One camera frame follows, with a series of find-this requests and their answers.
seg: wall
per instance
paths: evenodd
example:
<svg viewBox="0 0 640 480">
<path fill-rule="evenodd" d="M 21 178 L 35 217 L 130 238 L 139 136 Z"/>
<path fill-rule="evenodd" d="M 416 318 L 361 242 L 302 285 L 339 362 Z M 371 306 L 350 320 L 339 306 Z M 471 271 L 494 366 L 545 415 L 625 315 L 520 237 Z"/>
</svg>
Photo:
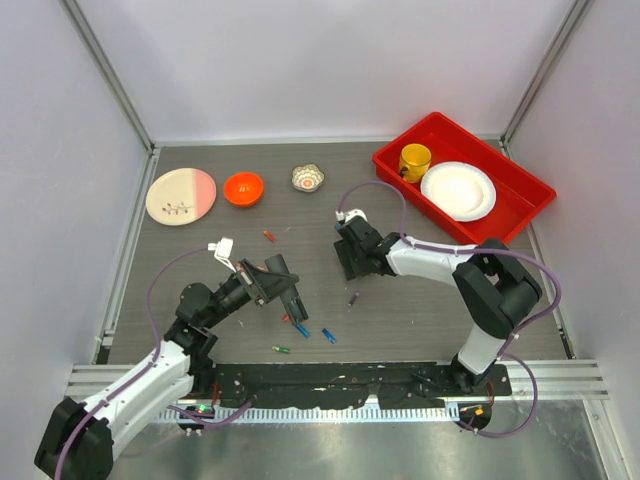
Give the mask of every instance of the wall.
<svg viewBox="0 0 640 480">
<path fill-rule="evenodd" d="M 0 476 L 91 361 L 144 151 L 58 2 L 0 17 Z"/>
<path fill-rule="evenodd" d="M 640 444 L 640 4 L 594 2 L 513 142 L 515 159 L 558 198 L 535 223 L 563 280 L 581 357 L 596 358 L 628 453 Z"/>
<path fill-rule="evenodd" d="M 156 141 L 502 132 L 572 0 L 81 0 Z"/>
</svg>

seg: red plastic container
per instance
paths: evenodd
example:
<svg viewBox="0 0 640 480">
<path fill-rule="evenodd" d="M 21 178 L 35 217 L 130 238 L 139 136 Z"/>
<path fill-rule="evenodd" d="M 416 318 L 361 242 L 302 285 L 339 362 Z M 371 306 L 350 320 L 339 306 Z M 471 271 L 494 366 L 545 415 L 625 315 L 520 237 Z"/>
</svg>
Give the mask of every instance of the red plastic container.
<svg viewBox="0 0 640 480">
<path fill-rule="evenodd" d="M 473 222 L 458 222 L 420 193 L 420 183 L 407 183 L 398 175 L 400 151 L 409 143 L 431 150 L 431 166 L 465 162 L 485 172 L 496 187 L 496 205 L 489 215 Z M 373 155 L 377 175 L 397 187 L 404 198 L 460 243 L 498 238 L 509 243 L 555 198 L 556 192 L 479 138 L 434 112 Z"/>
</svg>

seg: yellow mug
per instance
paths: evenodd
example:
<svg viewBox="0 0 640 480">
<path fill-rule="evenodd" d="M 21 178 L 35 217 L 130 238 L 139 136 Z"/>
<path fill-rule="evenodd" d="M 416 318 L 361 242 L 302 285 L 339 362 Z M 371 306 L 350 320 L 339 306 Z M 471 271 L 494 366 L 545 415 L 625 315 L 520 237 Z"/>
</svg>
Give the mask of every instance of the yellow mug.
<svg viewBox="0 0 640 480">
<path fill-rule="evenodd" d="M 408 183 L 418 183 L 430 165 L 431 151 L 419 143 L 410 143 L 400 153 L 398 175 Z"/>
</svg>

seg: wooden tabletop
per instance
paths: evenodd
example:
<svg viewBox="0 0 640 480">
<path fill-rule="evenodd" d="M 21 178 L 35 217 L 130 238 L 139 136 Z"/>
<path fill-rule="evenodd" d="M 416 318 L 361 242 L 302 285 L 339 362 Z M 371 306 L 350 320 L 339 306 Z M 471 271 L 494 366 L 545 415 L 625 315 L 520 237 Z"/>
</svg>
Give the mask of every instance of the wooden tabletop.
<svg viewBox="0 0 640 480">
<path fill-rule="evenodd" d="M 218 362 L 350 362 L 450 360 L 465 342 L 472 320 L 457 289 L 416 277 L 369 276 L 346 282 L 333 248 L 335 209 L 350 187 L 377 179 L 371 156 L 380 143 L 286 144 L 163 148 L 156 176 L 181 167 L 209 173 L 218 198 L 202 219 L 181 227 L 160 225 L 145 217 L 116 328 L 109 363 L 135 363 L 153 348 L 153 334 L 144 309 L 149 282 L 169 260 L 221 237 L 234 239 L 232 259 L 263 265 L 282 253 L 292 273 L 300 276 L 298 291 L 309 312 L 304 338 L 282 322 L 279 300 L 259 308 L 246 305 L 212 329 L 220 338 L 211 356 Z M 315 163 L 325 173 L 314 193 L 291 185 L 291 171 Z M 265 183 L 260 203 L 239 209 L 222 193 L 224 182 L 239 171 L 259 174 Z M 346 208 L 361 208 L 384 236 L 397 231 L 401 206 L 383 187 L 354 193 Z M 451 237 L 409 205 L 407 233 L 422 240 L 455 243 Z M 269 230 L 276 242 L 263 234 Z M 526 234 L 510 248 L 532 253 Z M 531 269 L 536 278 L 540 275 Z M 202 282 L 215 290 L 230 271 L 210 253 L 198 253 L 173 265 L 152 294 L 152 311 L 161 332 L 174 320 L 181 290 Z M 354 292 L 353 307 L 347 302 Z M 546 304 L 540 302 L 538 309 Z M 331 344 L 321 333 L 328 328 Z M 273 352 L 273 345 L 291 349 Z M 540 320 L 510 349 L 525 359 L 566 358 L 552 317 Z"/>
</svg>

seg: gray floor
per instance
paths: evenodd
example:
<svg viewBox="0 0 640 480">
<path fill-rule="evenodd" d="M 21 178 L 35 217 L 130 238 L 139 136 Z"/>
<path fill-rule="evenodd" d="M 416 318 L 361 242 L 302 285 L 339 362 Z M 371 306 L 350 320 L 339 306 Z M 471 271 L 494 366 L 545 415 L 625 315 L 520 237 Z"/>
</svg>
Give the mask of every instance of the gray floor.
<svg viewBox="0 0 640 480">
<path fill-rule="evenodd" d="M 160 176 L 180 167 L 200 168 L 213 176 L 218 199 L 201 220 L 167 227 L 145 217 L 109 363 L 133 363 L 153 347 L 145 311 L 145 292 L 151 278 L 173 257 L 222 236 L 235 240 L 233 259 L 246 257 L 255 264 L 282 253 L 290 270 L 300 276 L 301 297 L 309 312 L 305 339 L 283 323 L 279 301 L 258 308 L 247 305 L 213 329 L 220 337 L 212 357 L 220 362 L 341 362 L 447 360 L 465 341 L 471 319 L 456 289 L 419 278 L 371 276 L 346 283 L 333 250 L 337 240 L 334 210 L 348 188 L 376 179 L 371 156 L 382 144 L 289 144 L 163 148 L 156 172 Z M 326 175 L 313 194 L 291 186 L 291 170 L 316 163 Z M 222 194 L 224 182 L 238 171 L 254 171 L 265 181 L 262 201 L 238 209 Z M 355 193 L 347 207 L 363 209 L 374 227 L 386 235 L 397 230 L 400 205 L 395 194 L 382 187 Z M 271 243 L 263 230 L 271 231 Z M 451 243 L 453 240 L 429 219 L 409 206 L 407 231 L 417 238 Z M 510 247 L 531 253 L 525 234 Z M 211 288 L 227 278 L 228 270 L 201 253 L 181 261 L 159 280 L 152 310 L 161 332 L 173 321 L 178 296 L 191 282 Z M 347 307 L 352 293 L 361 296 Z M 320 333 L 328 328 L 338 339 L 330 344 Z M 291 348 L 284 356 L 272 345 Z M 551 317 L 531 326 L 511 348 L 525 359 L 566 358 Z"/>
<path fill-rule="evenodd" d="M 501 403 L 488 430 L 522 423 L 530 405 Z M 582 402 L 542 402 L 536 421 L 507 439 L 453 423 L 231 425 L 185 437 L 146 427 L 111 480 L 599 480 L 606 479 Z M 162 446 L 154 447 L 158 442 Z"/>
</svg>

